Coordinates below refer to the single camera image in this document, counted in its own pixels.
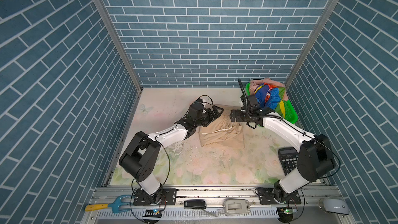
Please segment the beige drawstring shorts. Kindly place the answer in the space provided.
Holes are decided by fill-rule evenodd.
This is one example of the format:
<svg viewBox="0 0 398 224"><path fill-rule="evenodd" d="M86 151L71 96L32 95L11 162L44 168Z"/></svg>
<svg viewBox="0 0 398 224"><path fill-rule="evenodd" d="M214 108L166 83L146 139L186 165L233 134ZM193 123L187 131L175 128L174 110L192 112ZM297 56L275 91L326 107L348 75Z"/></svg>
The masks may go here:
<svg viewBox="0 0 398 224"><path fill-rule="evenodd" d="M224 112L207 127L198 129L202 147L229 147L244 149L244 131L242 124L232 122L230 114L234 106L220 105Z"/></svg>

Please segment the colourful striped shorts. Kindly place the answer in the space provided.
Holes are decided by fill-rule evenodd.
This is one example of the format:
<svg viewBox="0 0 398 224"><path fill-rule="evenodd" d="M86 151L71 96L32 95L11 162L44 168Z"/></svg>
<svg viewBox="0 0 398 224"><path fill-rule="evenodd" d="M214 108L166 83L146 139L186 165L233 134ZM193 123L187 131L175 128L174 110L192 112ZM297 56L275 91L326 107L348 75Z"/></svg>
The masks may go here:
<svg viewBox="0 0 398 224"><path fill-rule="evenodd" d="M282 117L286 117L285 88L271 84L261 84L257 86L254 95L261 108L270 108Z"/></svg>

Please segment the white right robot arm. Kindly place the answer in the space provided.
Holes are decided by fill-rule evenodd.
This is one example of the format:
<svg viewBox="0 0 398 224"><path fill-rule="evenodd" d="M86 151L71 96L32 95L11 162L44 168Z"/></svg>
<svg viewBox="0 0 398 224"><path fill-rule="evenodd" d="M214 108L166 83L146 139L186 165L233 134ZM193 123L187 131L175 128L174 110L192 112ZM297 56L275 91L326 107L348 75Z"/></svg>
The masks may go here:
<svg viewBox="0 0 398 224"><path fill-rule="evenodd" d="M314 135L284 120L268 107L261 107L254 95L241 97L241 108L232 110L232 122L246 123L255 129L258 125L284 138L298 152L296 168L274 184L274 198L284 201L299 188L315 182L336 167L330 140L323 134Z"/></svg>

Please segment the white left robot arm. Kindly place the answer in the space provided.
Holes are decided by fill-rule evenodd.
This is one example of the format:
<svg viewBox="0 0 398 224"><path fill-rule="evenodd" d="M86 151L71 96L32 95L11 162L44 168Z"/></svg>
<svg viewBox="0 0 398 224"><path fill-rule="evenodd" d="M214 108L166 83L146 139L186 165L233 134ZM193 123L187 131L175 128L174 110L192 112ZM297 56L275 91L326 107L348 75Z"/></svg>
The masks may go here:
<svg viewBox="0 0 398 224"><path fill-rule="evenodd" d="M184 141L192 136L197 128L206 127L221 117L224 109L201 99L193 102L185 115L170 128L146 134L136 133L121 154L119 165L138 183L147 195L157 196L163 186L154 176L153 170L161 149Z"/></svg>

